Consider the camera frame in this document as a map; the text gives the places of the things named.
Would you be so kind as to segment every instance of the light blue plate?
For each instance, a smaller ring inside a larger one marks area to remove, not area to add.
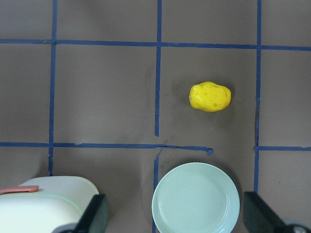
[[[189,163],[168,172],[152,199],[161,233],[230,233],[240,211],[238,191],[219,168]]]

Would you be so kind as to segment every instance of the plastic container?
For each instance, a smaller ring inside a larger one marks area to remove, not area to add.
[[[38,192],[0,195],[0,232],[51,233],[56,227],[77,223],[98,190],[82,177],[31,179],[20,186],[38,185]]]

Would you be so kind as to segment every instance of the gray floor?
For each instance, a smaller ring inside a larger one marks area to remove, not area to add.
[[[0,0],[1,39],[50,39],[52,1]],[[311,3],[262,3],[262,44],[311,47]],[[57,39],[155,42],[156,1],[58,1]],[[255,0],[162,3],[162,41],[257,43]],[[168,144],[160,178],[205,162],[243,191],[254,186],[256,49],[161,49],[155,136],[156,47],[57,45],[55,143]],[[50,44],[0,44],[0,142],[49,142]],[[260,146],[311,146],[311,52],[262,50]],[[232,91],[224,110],[192,109],[192,85]],[[160,149],[54,148],[53,175],[90,179],[109,204],[107,233],[151,232],[153,162]],[[311,151],[260,151],[259,194],[285,220],[310,225]],[[48,175],[48,148],[0,147],[0,188]],[[240,216],[234,233],[247,232]]]

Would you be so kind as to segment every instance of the floor tile square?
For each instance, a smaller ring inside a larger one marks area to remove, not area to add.
[[[0,45],[0,141],[49,142],[50,45]]]

